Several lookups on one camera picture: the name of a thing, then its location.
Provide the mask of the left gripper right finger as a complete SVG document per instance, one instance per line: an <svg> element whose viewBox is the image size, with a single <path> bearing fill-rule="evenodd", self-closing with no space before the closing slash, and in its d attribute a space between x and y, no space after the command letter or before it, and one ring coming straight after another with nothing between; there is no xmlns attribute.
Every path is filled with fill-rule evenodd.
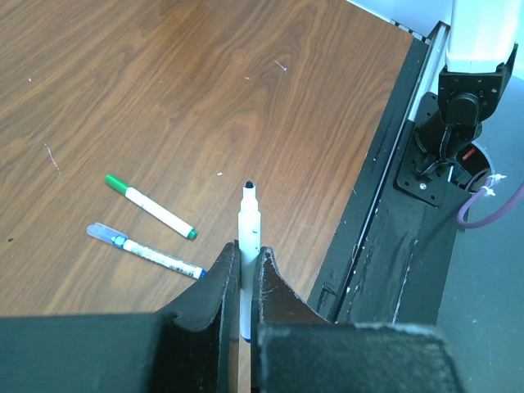
<svg viewBox="0 0 524 393"><path fill-rule="evenodd" d="M330 323L278 272L263 247L253 278L254 392L464 392L443 337L417 324Z"/></svg>

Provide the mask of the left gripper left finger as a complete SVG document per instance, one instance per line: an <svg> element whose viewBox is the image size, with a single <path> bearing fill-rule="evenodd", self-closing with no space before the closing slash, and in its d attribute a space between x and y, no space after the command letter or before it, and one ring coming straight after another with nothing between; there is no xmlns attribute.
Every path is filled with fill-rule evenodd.
<svg viewBox="0 0 524 393"><path fill-rule="evenodd" d="M8 317L4 392L234 392L240 253L152 313Z"/></svg>

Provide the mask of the grey pen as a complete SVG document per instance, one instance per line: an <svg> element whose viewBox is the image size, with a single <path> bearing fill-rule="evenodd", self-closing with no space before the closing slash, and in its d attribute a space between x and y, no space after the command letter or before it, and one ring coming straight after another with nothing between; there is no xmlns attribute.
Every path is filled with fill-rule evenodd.
<svg viewBox="0 0 524 393"><path fill-rule="evenodd" d="M242 200L237 216L238 246L241 262L240 281L240 335L251 341L251 301L255 265L260 254L261 213L256 198L256 187L247 181L242 189Z"/></svg>

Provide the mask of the purple pen cap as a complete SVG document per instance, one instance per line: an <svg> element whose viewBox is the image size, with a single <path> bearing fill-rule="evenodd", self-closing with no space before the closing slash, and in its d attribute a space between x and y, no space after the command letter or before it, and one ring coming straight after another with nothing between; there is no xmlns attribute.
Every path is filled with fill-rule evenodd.
<svg viewBox="0 0 524 393"><path fill-rule="evenodd" d="M102 242L122 248L128 237L105 224L96 222L87 227L87 234Z"/></svg>

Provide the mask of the white purple pen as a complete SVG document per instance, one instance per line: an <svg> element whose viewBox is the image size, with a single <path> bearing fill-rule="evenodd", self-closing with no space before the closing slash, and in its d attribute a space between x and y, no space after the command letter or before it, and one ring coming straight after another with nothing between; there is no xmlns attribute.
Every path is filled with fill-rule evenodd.
<svg viewBox="0 0 524 393"><path fill-rule="evenodd" d="M161 265L167 269L181 273L190 278L200 279L206 275L206 271L201 267L195 266L194 264L189 264L171 255L166 255L165 253L154 250L148 246L144 246L143 244L136 242L129 237L124 243L123 247L120 249L137 255L145 260L149 260L152 263Z"/></svg>

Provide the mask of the white green pen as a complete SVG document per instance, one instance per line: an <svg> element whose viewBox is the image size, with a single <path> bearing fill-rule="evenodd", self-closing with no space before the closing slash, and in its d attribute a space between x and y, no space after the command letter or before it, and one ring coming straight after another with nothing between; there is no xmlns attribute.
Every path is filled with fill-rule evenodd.
<svg viewBox="0 0 524 393"><path fill-rule="evenodd" d="M171 213L148 196L142 194L136 188L129 185L129 188L123 196L181 236L189 240L197 238L197 230L192 225L180 219L177 215Z"/></svg>

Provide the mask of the green pen cap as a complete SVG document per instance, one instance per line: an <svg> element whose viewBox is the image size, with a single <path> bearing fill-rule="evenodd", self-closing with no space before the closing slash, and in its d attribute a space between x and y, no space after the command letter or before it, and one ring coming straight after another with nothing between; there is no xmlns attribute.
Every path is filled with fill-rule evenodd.
<svg viewBox="0 0 524 393"><path fill-rule="evenodd" d="M105 183L113 190L117 191L122 195L125 195L127 189L129 188L129 185L126 182L124 182L123 180L121 180L113 174L107 174L105 176Z"/></svg>

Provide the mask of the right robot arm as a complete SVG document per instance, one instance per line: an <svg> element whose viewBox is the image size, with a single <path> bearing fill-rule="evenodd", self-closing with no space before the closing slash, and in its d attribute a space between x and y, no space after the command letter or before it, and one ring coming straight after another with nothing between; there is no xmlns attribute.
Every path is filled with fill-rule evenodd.
<svg viewBox="0 0 524 393"><path fill-rule="evenodd" d="M430 179L477 139L513 73L519 1L455 1L439 73L438 111L414 134L423 155L414 173Z"/></svg>

